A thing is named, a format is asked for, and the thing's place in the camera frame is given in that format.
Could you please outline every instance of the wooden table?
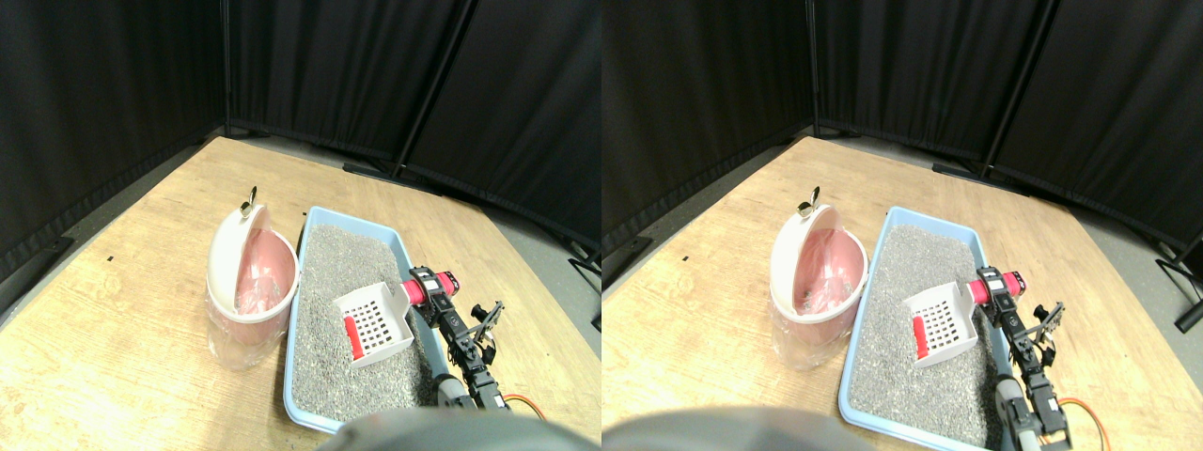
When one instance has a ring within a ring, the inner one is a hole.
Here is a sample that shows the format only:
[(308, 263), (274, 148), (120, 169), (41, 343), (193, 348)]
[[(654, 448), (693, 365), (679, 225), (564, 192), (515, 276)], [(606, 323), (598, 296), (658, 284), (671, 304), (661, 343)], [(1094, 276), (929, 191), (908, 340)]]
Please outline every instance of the wooden table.
[(209, 239), (253, 185), (285, 237), (300, 236), (309, 207), (328, 207), (396, 229), (414, 262), (455, 271), (464, 318), (505, 301), (491, 366), (503, 393), (600, 440), (600, 361), (479, 209), (217, 138), (0, 332), (0, 447), (310, 450), (330, 437), (285, 414), (283, 345), (241, 373), (208, 350)]
[[(820, 202), (872, 255), (887, 210), (902, 206), (973, 227), (989, 262), (1031, 283), (1020, 310), (1066, 303), (1048, 369), (1060, 397), (1101, 416), (1115, 449), (1203, 444), (1203, 397), (1149, 315), (1063, 207), (806, 138), (682, 230), (603, 304), (603, 427), (700, 405), (786, 405), (838, 416), (843, 355), (787, 369), (771, 348), (769, 254), (777, 231)], [(1066, 408), (1075, 449), (1098, 447), (1090, 417)], [(848, 425), (877, 447), (913, 446)]]

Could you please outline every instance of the metal pole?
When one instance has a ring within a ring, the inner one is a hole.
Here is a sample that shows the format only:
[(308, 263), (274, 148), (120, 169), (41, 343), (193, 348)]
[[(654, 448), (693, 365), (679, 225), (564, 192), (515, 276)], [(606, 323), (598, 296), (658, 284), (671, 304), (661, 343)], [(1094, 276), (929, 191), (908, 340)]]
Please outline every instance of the metal pole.
[(475, 10), (475, 0), (464, 1), (463, 10), (460, 11), (460, 17), (451, 35), (451, 43), (443, 52), (443, 59), (434, 72), (434, 81), (426, 91), (426, 99), (422, 100), (422, 108), (417, 111), (417, 118), (414, 119), (414, 125), (409, 129), (409, 136), (405, 137), (405, 144), (401, 148), (397, 166), (392, 170), (393, 178), (399, 176), (401, 171), (409, 162), (409, 154), (414, 152), (414, 144), (417, 143), (417, 135), (422, 131), (422, 126), (426, 125), (426, 117), (429, 115), (431, 109), (434, 107), (434, 100), (438, 99), (439, 90), (443, 89), (443, 82), (446, 81), (448, 73), (451, 72), (451, 64), (455, 61), (456, 53), (460, 52), (460, 44), (463, 43), (464, 35), (468, 34), (468, 23), (472, 22), (472, 13)]
[(806, 28), (811, 36), (811, 107), (814, 113), (814, 123), (811, 125), (811, 135), (819, 137), (819, 58), (817, 43), (814, 43), (814, 0), (806, 0)]
[(1041, 22), (1037, 25), (1032, 47), (1027, 49), (1027, 55), (1024, 57), (1024, 67), (1019, 72), (1019, 81), (1015, 83), (1015, 89), (1011, 91), (1007, 109), (1002, 113), (1002, 123), (998, 124), (998, 130), (994, 133), (994, 141), (990, 142), (990, 153), (986, 155), (985, 165), (982, 166), (982, 172), (978, 174), (983, 179), (990, 176), (990, 170), (994, 168), (994, 162), (998, 159), (998, 148), (1002, 147), (1002, 138), (1006, 136), (1007, 129), (1011, 127), (1011, 121), (1015, 118), (1015, 111), (1019, 109), (1019, 99), (1024, 95), (1024, 90), (1027, 89), (1027, 82), (1032, 79), (1036, 60), (1039, 59), (1041, 49), (1044, 48), (1044, 41), (1053, 28), (1053, 17), (1056, 13), (1057, 2), (1059, 0), (1048, 0), (1044, 4), (1044, 11), (1041, 13)]
[(225, 47), (225, 78), (226, 78), (226, 117), (225, 117), (225, 136), (230, 137), (233, 133), (230, 130), (230, 103), (233, 101), (233, 91), (231, 89), (231, 75), (230, 75), (230, 0), (221, 0), (221, 32), (223, 32), (223, 46)]

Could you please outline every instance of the blue litter box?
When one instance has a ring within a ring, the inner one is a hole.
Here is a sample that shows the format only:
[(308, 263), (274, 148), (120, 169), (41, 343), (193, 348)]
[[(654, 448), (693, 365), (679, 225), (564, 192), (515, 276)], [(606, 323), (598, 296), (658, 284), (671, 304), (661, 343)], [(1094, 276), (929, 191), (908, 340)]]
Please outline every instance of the blue litter box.
[[(375, 224), (366, 221), (351, 215), (342, 214), (321, 207), (309, 208), (308, 218), (304, 221), (304, 230), (309, 231), (309, 227), (315, 225), (328, 224), (338, 226), (348, 232), (361, 235), (365, 237), (372, 237), (379, 239), (392, 249), (392, 254), (397, 257), (397, 269), (401, 271), (402, 280), (409, 280), (409, 268), (413, 265), (409, 261), (409, 254), (405, 253), (405, 244), (401, 242), (401, 236), (397, 231)], [(304, 239), (302, 235), (301, 239), (301, 271), (304, 272), (304, 254), (306, 248), (309, 242)], [(292, 402), (292, 368), (295, 362), (292, 361), (296, 355), (296, 330), (297, 330), (297, 305), (302, 302), (307, 302), (301, 297), (300, 290), (297, 291), (296, 298), (292, 299), (292, 313), (289, 319), (289, 350), (288, 357), (284, 362), (284, 410), (289, 413), (289, 417), (298, 425), (307, 426), (328, 434), (333, 434), (338, 428), (343, 427), (343, 422), (327, 419), (321, 415), (316, 415), (309, 411), (301, 410), (297, 408), (296, 403)], [(439, 345), (440, 340), (431, 331), (426, 321), (415, 321), (417, 327), (415, 328), (415, 336), (422, 342), (422, 350), (426, 352), (426, 360), (431, 364), (431, 376), (437, 378), (439, 374), (449, 374), (448, 364), (443, 361), (443, 348)]]
[[(902, 207), (893, 207), (885, 215), (885, 224), (882, 225), (882, 235), (877, 237), (877, 248), (873, 250), (873, 261), (869, 266), (869, 281), (865, 284), (865, 295), (857, 310), (857, 322), (852, 326), (852, 339), (848, 343), (848, 358), (843, 363), (843, 376), (840, 379), (840, 415), (853, 425), (876, 431), (887, 435), (897, 437), (902, 440), (915, 443), (937, 450), (982, 450), (980, 447), (949, 439), (943, 435), (921, 431), (900, 422), (887, 420), (877, 415), (867, 414), (853, 409), (848, 402), (848, 388), (852, 385), (853, 364), (857, 362), (857, 344), (860, 340), (860, 326), (865, 315), (865, 307), (873, 302), (873, 275), (877, 274), (877, 261), (882, 249), (885, 248), (885, 238), (890, 229), (896, 225), (913, 225), (929, 232), (960, 239), (970, 247), (973, 253), (973, 263), (978, 268), (985, 267), (985, 250), (982, 249), (982, 239), (973, 229), (953, 224), (943, 219), (929, 216)], [(1001, 328), (990, 331), (990, 346), (995, 364), (1007, 374), (1011, 373), (1011, 352), (1007, 349), (1007, 337)], [(1002, 446), (1011, 447), (1011, 434), (1003, 433)]]

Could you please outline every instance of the white litter scoop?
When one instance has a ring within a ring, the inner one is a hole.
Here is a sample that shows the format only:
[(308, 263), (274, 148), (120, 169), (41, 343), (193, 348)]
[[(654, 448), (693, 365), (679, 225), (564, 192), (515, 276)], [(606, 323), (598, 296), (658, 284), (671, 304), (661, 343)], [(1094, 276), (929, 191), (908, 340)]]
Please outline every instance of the white litter scoop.
[(950, 281), (926, 289), (906, 301), (911, 308), (917, 346), (915, 368), (953, 358), (977, 344), (973, 296)]
[(383, 281), (351, 291), (334, 304), (343, 311), (346, 337), (351, 339), (351, 368), (383, 361), (414, 342), (414, 332), (405, 322), (409, 297)]

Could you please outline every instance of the black backdrop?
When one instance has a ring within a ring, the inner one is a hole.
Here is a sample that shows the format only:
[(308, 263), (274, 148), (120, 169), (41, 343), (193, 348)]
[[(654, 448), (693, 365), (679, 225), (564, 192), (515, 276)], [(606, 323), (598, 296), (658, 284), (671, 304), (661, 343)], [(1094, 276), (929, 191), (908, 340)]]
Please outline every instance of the black backdrop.
[(609, 1), (602, 255), (812, 117), (805, 4)]
[(395, 161), (462, 1), (230, 1), (231, 124)]
[(818, 124), (985, 160), (1038, 1), (816, 1)]
[(1201, 148), (1203, 2), (1062, 0), (996, 168), (1184, 249)]
[(484, 1), (408, 168), (600, 242), (598, 2)]
[(0, 2), (0, 280), (220, 123), (214, 1)]

